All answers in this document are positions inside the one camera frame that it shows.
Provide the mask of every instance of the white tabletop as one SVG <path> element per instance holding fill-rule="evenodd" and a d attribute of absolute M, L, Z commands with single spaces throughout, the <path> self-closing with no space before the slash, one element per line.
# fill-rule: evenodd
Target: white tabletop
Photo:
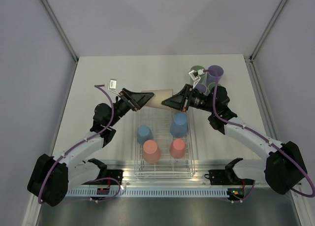
<path fill-rule="evenodd" d="M 208 68 L 220 65 L 224 75 L 220 84 L 227 88 L 231 102 L 229 108 L 247 124 L 265 133 L 258 105 L 243 55 L 174 55 L 174 56 L 111 56 L 80 57 L 54 153 L 68 149 L 91 128 L 94 108 L 106 96 L 94 88 L 117 79 L 117 90 L 126 88 L 133 92 L 142 90 L 173 89 L 180 91 L 189 82 L 188 71 L 194 65 Z M 129 111 L 115 126 L 113 140 L 89 158 L 99 160 L 133 160 L 135 140 L 135 112 Z M 207 118 L 210 113 L 193 110 L 196 143 L 194 158 L 199 160 L 232 160 L 237 157 L 259 157 L 243 144 L 215 131 Z"/>

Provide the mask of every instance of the gray wall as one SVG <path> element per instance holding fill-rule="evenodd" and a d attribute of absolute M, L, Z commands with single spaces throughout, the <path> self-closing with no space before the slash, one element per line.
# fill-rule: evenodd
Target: gray wall
<path fill-rule="evenodd" d="M 38 0 L 0 0 L 0 22 L 0 224 L 17 226 L 75 67 Z"/>
<path fill-rule="evenodd" d="M 315 0 L 290 0 L 256 59 L 279 136 L 315 181 Z M 315 200 L 311 200 L 315 212 Z"/>
<path fill-rule="evenodd" d="M 249 55 L 280 0 L 49 0 L 79 56 Z"/>

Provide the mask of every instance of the dish rack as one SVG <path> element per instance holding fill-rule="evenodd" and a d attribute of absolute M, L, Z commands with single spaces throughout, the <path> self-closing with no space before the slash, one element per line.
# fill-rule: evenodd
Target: dish rack
<path fill-rule="evenodd" d="M 151 107 L 143 107 L 136 112 L 136 130 L 141 125 L 147 125 L 162 152 L 161 159 L 157 163 L 147 163 L 143 159 L 143 146 L 138 143 L 136 133 L 134 174 L 138 178 L 191 178 L 194 176 L 195 166 L 189 121 L 189 116 L 192 117 L 191 111 L 186 112 L 188 133 L 182 138 L 186 143 L 185 156 L 181 159 L 174 159 L 169 154 L 170 145 L 176 139 L 169 131 L 175 112 Z"/>

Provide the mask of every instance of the ventilation grille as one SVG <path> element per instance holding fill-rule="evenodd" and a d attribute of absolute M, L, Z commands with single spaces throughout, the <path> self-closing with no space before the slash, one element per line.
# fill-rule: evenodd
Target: ventilation grille
<path fill-rule="evenodd" d="M 105 197 L 113 196 L 117 187 L 111 187 L 107 195 L 97 194 L 97 188 L 79 187 L 68 191 L 66 196 Z M 127 188 L 120 197 L 228 197 L 227 188 Z"/>

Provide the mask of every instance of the green cup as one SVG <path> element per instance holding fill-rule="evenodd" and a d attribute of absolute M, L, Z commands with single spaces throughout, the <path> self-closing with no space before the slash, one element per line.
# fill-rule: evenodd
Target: green cup
<path fill-rule="evenodd" d="M 198 71 L 198 70 L 200 70 L 200 69 L 205 70 L 205 68 L 204 68 L 203 66 L 200 66 L 200 65 L 196 65 L 196 66 L 192 67 L 190 70 L 191 70 L 191 71 L 192 71 L 192 70 Z M 205 78 L 205 76 L 206 76 L 206 73 L 200 75 L 200 78 L 201 78 L 201 79 L 200 79 L 199 83 L 202 83 L 202 81 L 203 81 L 203 79 Z M 193 85 L 193 80 L 192 80 L 192 78 L 190 78 L 190 84 Z"/>
<path fill-rule="evenodd" d="M 216 83 L 215 82 L 212 82 L 208 85 L 208 93 L 211 92 L 212 88 L 216 86 Z"/>

